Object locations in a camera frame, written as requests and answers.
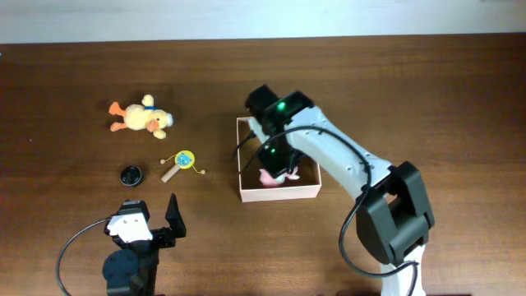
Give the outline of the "pink pig toy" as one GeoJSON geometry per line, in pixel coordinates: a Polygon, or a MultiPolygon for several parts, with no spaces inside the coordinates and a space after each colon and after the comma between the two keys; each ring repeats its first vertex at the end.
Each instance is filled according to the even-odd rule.
{"type": "Polygon", "coordinates": [[[298,180],[298,167],[296,167],[292,173],[283,173],[282,175],[274,178],[265,169],[259,169],[260,177],[259,180],[263,187],[278,187],[283,184],[286,180],[298,180]]]}

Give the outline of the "white cardboard box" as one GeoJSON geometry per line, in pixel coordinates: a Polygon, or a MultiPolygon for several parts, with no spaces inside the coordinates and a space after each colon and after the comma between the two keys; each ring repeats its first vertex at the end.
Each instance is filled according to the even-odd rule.
{"type": "Polygon", "coordinates": [[[238,186],[242,202],[282,201],[315,198],[321,189],[321,169],[315,161],[303,157],[298,165],[299,179],[285,178],[279,185],[263,185],[260,181],[262,165],[258,159],[244,165],[251,158],[260,141],[254,137],[246,141],[236,152],[238,162],[238,186]]]}

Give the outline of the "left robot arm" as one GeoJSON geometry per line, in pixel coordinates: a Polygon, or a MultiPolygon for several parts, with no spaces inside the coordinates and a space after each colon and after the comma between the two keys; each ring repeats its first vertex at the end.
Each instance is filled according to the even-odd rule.
{"type": "Polygon", "coordinates": [[[119,246],[103,264],[109,296],[154,296],[159,251],[187,235],[175,194],[169,198],[167,227],[150,229],[144,201],[126,200],[105,224],[105,233],[119,246]]]}

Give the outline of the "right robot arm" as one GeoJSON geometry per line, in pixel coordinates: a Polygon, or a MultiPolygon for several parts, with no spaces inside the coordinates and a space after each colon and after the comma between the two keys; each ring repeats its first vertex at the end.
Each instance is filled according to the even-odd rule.
{"type": "Polygon", "coordinates": [[[261,143],[251,159],[260,161],[270,180],[293,176],[307,156],[353,198],[338,238],[346,264],[380,279],[384,295],[423,295],[420,265],[435,217],[421,172],[408,161],[394,166],[361,147],[301,91],[279,97],[263,85],[249,94],[245,107],[251,114],[249,136],[261,143]],[[344,236],[352,222],[380,272],[359,268],[346,253],[344,236]]]}

